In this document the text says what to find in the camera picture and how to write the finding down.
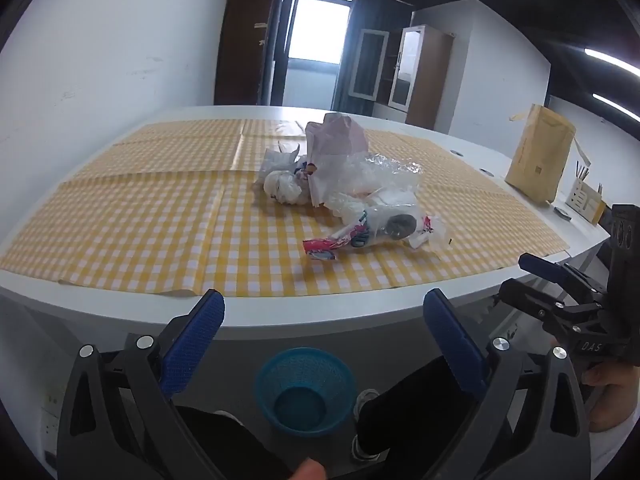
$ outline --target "yellow checkered tablecloth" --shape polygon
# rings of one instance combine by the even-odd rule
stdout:
[[[370,151],[423,166],[418,200],[447,225],[433,252],[392,242],[312,260],[302,240],[340,227],[323,208],[285,206],[254,185],[266,148],[306,152],[303,125],[201,120],[150,124],[63,182],[0,267],[131,292],[306,296],[446,280],[547,256],[566,244],[526,206],[425,139],[366,131]]]

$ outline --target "pen holder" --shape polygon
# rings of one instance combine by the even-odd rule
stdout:
[[[606,206],[602,195],[579,178],[575,179],[574,187],[569,193],[566,203],[592,224],[598,223]]]

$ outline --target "white sneaker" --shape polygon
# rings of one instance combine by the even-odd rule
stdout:
[[[376,455],[365,453],[360,447],[360,444],[358,443],[358,436],[356,435],[351,441],[351,458],[356,462],[375,462],[380,458],[380,453]]]
[[[231,420],[236,421],[238,424],[240,424],[240,426],[242,426],[244,428],[244,424],[242,422],[240,422],[238,420],[238,418],[233,415],[232,413],[226,412],[225,410],[217,410],[216,412],[213,412],[214,415],[221,415],[221,416],[226,416],[226,418],[230,418]]]
[[[356,397],[356,403],[353,406],[353,418],[357,422],[360,418],[360,412],[365,402],[369,402],[372,399],[380,396],[380,392],[370,388],[369,390],[362,390]]]

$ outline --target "table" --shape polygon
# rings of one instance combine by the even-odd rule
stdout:
[[[302,126],[308,121],[322,121],[325,110],[286,107],[221,106],[187,107],[168,110],[148,118],[115,141],[127,137],[145,124],[163,121],[203,119],[263,119],[299,121]],[[593,226],[577,214],[567,222],[553,213],[551,206],[537,206],[504,182],[510,160],[494,150],[478,146],[456,137],[447,136],[416,126],[392,121],[357,116],[353,117],[364,128],[388,130],[395,133],[421,137],[439,146],[463,155],[463,160],[477,170],[494,174],[492,179],[525,203],[531,210],[554,229],[569,245],[566,251],[547,257],[551,262],[568,259],[593,250],[609,235],[599,226]],[[108,149],[105,146],[100,152]],[[77,170],[74,168],[65,180]],[[33,208],[18,222],[8,237],[0,244],[3,252],[11,243],[29,217],[54,192],[52,186]],[[323,333],[358,330],[417,318],[422,315],[422,300],[432,288],[440,288],[454,306],[479,301],[492,296],[500,284],[508,278],[526,279],[528,274],[519,267],[492,270],[482,274],[455,278],[423,285],[388,288],[367,292],[331,294],[286,298],[226,298],[225,321],[218,338],[252,339],[281,338],[292,336],[320,335]],[[138,294],[100,290],[82,286],[61,285],[0,270],[0,295],[33,310],[61,319],[98,324],[108,330],[127,333],[158,334],[168,321],[186,314],[196,303],[196,298],[176,298],[157,294]]]

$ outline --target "hand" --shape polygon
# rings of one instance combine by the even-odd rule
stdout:
[[[307,458],[289,480],[326,480],[326,471],[318,462]]]
[[[627,420],[636,409],[640,368],[614,361],[603,362],[583,373],[582,383],[606,386],[589,413],[589,431],[610,430]]]

